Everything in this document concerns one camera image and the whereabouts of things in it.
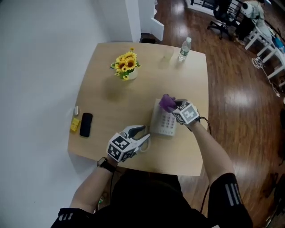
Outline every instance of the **black shirt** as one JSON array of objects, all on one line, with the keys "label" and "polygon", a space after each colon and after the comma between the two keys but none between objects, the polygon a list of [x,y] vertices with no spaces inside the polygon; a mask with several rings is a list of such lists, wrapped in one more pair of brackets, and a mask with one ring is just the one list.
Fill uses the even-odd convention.
[{"label": "black shirt", "polygon": [[94,214],[62,208],[52,228],[95,226],[187,226],[252,228],[241,201],[235,175],[218,178],[210,188],[208,218],[192,209],[173,182],[123,177],[115,185],[111,205]]}]

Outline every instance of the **person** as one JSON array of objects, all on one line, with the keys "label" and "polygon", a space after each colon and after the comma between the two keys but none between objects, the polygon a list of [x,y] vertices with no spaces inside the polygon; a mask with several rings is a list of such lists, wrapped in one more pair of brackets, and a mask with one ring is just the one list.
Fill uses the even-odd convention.
[{"label": "person", "polygon": [[244,38],[250,34],[250,32],[255,28],[255,25],[257,23],[262,23],[262,21],[264,22],[264,11],[262,8],[264,5],[264,0],[247,1],[242,4],[242,8],[244,8],[245,11],[249,10],[249,13],[244,15],[243,20],[238,25],[234,33],[236,41],[241,45],[245,45]]},{"label": "person", "polygon": [[103,160],[108,166],[99,165],[87,177],[76,190],[70,207],[60,209],[52,228],[153,224],[193,228],[252,228],[252,220],[243,205],[228,154],[199,121],[185,126],[198,142],[209,179],[207,218],[191,208],[184,199],[176,175],[132,170],[127,170],[115,184],[110,205],[94,213],[117,166],[117,162],[107,156]]}]

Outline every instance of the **wooden table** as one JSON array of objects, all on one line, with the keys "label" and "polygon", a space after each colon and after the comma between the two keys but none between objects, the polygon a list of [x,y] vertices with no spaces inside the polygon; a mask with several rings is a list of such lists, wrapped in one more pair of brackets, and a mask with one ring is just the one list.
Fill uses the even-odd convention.
[{"label": "wooden table", "polygon": [[[109,69],[115,58],[134,48],[138,77],[121,81]],[[144,43],[100,43],[86,70],[76,104],[82,118],[93,114],[89,138],[69,134],[68,151],[93,160],[106,156],[109,139],[129,125],[150,125],[156,98],[170,94],[191,101],[208,118],[208,74],[205,54],[190,51],[186,61],[177,61],[180,49]],[[175,175],[201,173],[202,157],[194,135],[178,124],[174,137],[151,135],[151,147],[119,166]]]}]

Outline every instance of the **yellow object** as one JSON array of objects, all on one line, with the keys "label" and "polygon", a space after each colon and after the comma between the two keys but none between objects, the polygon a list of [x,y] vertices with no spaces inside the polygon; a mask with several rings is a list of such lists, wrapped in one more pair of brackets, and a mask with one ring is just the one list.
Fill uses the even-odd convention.
[{"label": "yellow object", "polygon": [[126,72],[126,71],[127,71],[127,68],[126,68],[126,65],[124,65],[122,68],[122,72]]},{"label": "yellow object", "polygon": [[125,60],[125,55],[120,55],[118,58],[116,58],[116,62],[120,62],[122,60]]},{"label": "yellow object", "polygon": [[123,81],[128,81],[129,80],[129,75],[124,75],[123,76]]},{"label": "yellow object", "polygon": [[71,123],[71,126],[70,126],[70,129],[71,129],[72,131],[76,131],[79,122],[80,122],[79,119],[73,118],[72,123]]},{"label": "yellow object", "polygon": [[124,65],[126,64],[126,61],[120,61],[118,64],[115,65],[116,69],[122,69]]},{"label": "yellow object", "polygon": [[127,52],[125,54],[125,59],[127,58],[134,58],[135,60],[137,59],[137,54],[133,53],[133,52]]},{"label": "yellow object", "polygon": [[132,70],[132,69],[134,69],[136,66],[137,66],[137,62],[135,61],[134,58],[132,58],[132,57],[127,58],[127,60],[126,60],[126,69],[127,69],[127,70]]}]

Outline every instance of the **white stripe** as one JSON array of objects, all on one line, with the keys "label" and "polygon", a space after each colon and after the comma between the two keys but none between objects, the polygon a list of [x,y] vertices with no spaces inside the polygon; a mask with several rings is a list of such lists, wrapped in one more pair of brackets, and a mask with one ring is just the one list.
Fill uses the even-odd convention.
[{"label": "white stripe", "polygon": [[73,215],[73,213],[70,213],[70,216],[68,217],[68,220],[70,220],[70,219],[71,219],[72,215]]},{"label": "white stripe", "polygon": [[240,203],[242,204],[241,197],[240,197],[240,191],[237,188],[237,184],[235,184],[235,187],[236,187],[237,196],[239,197]]},{"label": "white stripe", "polygon": [[230,201],[230,205],[233,206],[233,200],[232,200],[232,196],[231,196],[231,192],[230,192],[230,189],[228,187],[228,184],[226,184],[225,187],[226,187],[226,190],[227,190],[228,200]]},{"label": "white stripe", "polygon": [[235,200],[236,200],[236,204],[239,205],[240,203],[237,200],[236,191],[235,191],[235,188],[233,187],[233,183],[231,183],[231,187],[232,187],[233,196],[235,197]]}]

